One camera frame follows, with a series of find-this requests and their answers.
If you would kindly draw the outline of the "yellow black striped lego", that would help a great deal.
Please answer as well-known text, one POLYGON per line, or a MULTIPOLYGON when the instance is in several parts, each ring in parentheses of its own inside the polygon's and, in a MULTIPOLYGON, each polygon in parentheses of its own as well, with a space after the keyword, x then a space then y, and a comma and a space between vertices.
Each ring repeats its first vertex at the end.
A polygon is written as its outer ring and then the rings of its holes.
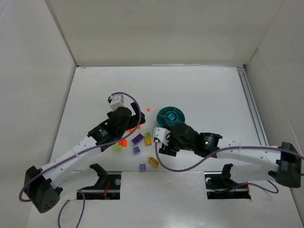
POLYGON ((154 157, 149 157, 148 158, 148 162, 151 163, 153 166, 155 166, 156 168, 159 167, 159 162, 157 159, 155 159, 154 157))

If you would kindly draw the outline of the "yellow orange square lego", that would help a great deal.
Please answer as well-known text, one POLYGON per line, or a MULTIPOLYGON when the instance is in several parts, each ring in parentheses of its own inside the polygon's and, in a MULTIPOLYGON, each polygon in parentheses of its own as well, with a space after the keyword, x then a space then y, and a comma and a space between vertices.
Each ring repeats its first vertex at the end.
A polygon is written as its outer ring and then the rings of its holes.
POLYGON ((146 146, 152 145, 152 139, 151 139, 151 138, 146 138, 146 139, 145 139, 145 145, 146 145, 146 146))

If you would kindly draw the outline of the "teal oval lego piece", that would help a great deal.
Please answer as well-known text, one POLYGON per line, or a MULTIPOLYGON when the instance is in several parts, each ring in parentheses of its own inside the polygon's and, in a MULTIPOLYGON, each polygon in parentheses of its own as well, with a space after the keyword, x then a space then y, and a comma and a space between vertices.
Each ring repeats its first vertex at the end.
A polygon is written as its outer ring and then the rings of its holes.
POLYGON ((168 114, 168 115, 166 116, 166 118, 167 118, 170 122, 173 122, 173 121, 175 121, 176 116, 175 116, 175 114, 170 113, 170 114, 168 114))

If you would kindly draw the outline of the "lavender square lego bottom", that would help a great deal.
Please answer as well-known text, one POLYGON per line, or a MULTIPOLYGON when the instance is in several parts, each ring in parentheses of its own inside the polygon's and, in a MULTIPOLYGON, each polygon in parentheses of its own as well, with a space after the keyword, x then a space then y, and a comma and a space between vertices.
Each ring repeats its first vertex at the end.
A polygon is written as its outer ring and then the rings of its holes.
POLYGON ((147 167, 145 163, 139 164, 139 171, 140 172, 147 171, 147 167))

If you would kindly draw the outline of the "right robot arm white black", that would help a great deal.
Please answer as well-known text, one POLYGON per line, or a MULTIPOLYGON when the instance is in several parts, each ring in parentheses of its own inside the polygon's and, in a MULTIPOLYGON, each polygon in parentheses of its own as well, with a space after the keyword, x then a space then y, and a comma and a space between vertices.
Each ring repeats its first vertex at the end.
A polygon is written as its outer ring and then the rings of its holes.
POLYGON ((245 165, 224 165, 222 181, 243 183, 247 181, 275 181, 289 187, 301 186, 301 156, 288 142, 280 146, 249 146, 229 140, 216 133, 198 133, 182 123, 153 130, 154 140, 161 143, 158 153, 175 157, 180 150, 194 152, 203 161, 208 158, 232 159, 245 165))

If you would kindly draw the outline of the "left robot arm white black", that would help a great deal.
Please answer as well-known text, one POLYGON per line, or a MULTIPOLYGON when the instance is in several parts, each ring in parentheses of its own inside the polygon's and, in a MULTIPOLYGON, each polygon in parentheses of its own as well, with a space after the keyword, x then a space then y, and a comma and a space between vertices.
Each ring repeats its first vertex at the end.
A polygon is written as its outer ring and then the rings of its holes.
POLYGON ((144 114, 136 101, 131 103, 135 114, 120 106, 107 114, 107 120, 90 130, 74 148, 41 168, 31 166, 26 170, 21 194, 26 194, 39 213, 51 210, 63 196, 66 188, 62 183, 86 160, 105 151, 108 147, 125 139, 127 130, 135 130, 145 123, 144 114))

